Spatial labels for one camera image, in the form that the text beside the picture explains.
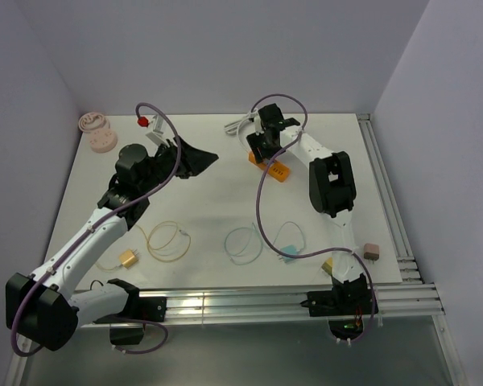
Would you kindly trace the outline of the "teal plug adapter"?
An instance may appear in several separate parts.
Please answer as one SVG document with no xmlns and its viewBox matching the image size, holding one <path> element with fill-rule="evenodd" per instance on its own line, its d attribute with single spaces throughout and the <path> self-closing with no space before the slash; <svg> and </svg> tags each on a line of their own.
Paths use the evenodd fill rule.
<svg viewBox="0 0 483 386">
<path fill-rule="evenodd" d="M 280 249 L 279 260 L 285 264 L 295 261 L 295 256 L 299 255 L 301 249 L 294 244 L 289 244 Z"/>
</svg>

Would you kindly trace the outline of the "orange power strip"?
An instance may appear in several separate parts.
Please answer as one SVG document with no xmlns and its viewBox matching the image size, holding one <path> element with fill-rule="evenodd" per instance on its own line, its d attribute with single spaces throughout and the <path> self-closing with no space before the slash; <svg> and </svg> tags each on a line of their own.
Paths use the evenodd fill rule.
<svg viewBox="0 0 483 386">
<path fill-rule="evenodd" d="M 256 158 L 253 152 L 249 152 L 248 160 L 249 162 L 257 166 L 260 170 L 266 169 L 265 162 L 260 162 L 260 163 L 256 162 Z M 273 162 L 268 171 L 268 175 L 271 176 L 273 179 L 279 181 L 280 183 L 285 182 L 288 179 L 290 173 L 291 173 L 290 169 L 279 161 Z"/>
</svg>

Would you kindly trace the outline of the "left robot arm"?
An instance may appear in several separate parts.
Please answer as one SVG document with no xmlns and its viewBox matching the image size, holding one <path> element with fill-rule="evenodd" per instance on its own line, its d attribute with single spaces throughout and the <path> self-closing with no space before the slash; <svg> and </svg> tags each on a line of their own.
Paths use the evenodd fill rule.
<svg viewBox="0 0 483 386">
<path fill-rule="evenodd" d="M 140 144 L 124 146 L 107 192 L 80 231 L 54 257 L 28 275 L 6 283 L 6 325 L 17 355 L 18 335 L 57 351 L 81 326 L 101 318 L 131 321 L 141 310 L 140 290 L 121 279 L 76 293 L 76 286 L 102 254 L 142 217 L 149 198 L 173 177 L 195 177 L 218 155 L 190 146 L 180 136 L 158 146 L 154 155 Z"/>
</svg>

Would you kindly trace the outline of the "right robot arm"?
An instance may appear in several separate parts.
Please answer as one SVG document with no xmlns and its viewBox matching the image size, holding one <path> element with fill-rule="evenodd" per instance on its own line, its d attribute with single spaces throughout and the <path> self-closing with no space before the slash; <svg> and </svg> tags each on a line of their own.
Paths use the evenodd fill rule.
<svg viewBox="0 0 483 386">
<path fill-rule="evenodd" d="M 252 109 L 249 119 L 255 132 L 246 140 L 257 163 L 263 163 L 263 176 L 256 195 L 256 221 L 265 243 L 287 260 L 299 260 L 328 253 L 323 268 L 332 278 L 332 304 L 343 314 L 356 308 L 361 296 L 369 295 L 375 301 L 374 284 L 365 263 L 355 250 L 352 228 L 352 210 L 357 196 L 349 155 L 321 145 L 305 133 L 304 123 L 285 118 L 276 104 Z M 279 249 L 267 238 L 261 219 L 261 195 L 265 174 L 277 164 L 277 157 L 286 152 L 294 155 L 308 169 L 308 196 L 313 208 L 326 215 L 342 240 L 341 246 L 328 247 L 317 252 L 290 254 Z"/>
</svg>

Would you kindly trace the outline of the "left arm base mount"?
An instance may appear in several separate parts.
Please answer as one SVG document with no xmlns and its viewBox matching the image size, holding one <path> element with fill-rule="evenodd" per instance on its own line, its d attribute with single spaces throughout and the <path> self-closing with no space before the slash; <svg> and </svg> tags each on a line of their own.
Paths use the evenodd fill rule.
<svg viewBox="0 0 483 386">
<path fill-rule="evenodd" d="M 109 342 L 114 350 L 130 355 L 141 355 L 157 351 L 168 340 L 169 331 L 162 324 L 167 310 L 166 297 L 140 298 L 134 309 L 125 315 L 110 315 L 107 317 L 110 324 L 130 323 L 135 327 L 110 327 Z M 142 342 L 149 326 L 156 327 L 163 332 L 160 342 L 152 348 L 134 350 L 128 346 L 136 346 Z"/>
</svg>

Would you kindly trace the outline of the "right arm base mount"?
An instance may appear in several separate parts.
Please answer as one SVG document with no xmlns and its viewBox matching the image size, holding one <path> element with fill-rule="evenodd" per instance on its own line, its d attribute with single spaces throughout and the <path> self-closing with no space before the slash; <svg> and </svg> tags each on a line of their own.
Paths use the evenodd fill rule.
<svg viewBox="0 0 483 386">
<path fill-rule="evenodd" d="M 300 305 L 308 309 L 310 317 L 343 317 L 329 322 L 329 330 L 336 339 L 348 340 L 364 332 L 364 315 L 376 315 L 378 304 L 370 289 L 349 291 L 341 286 L 330 290 L 310 291 Z"/>
</svg>

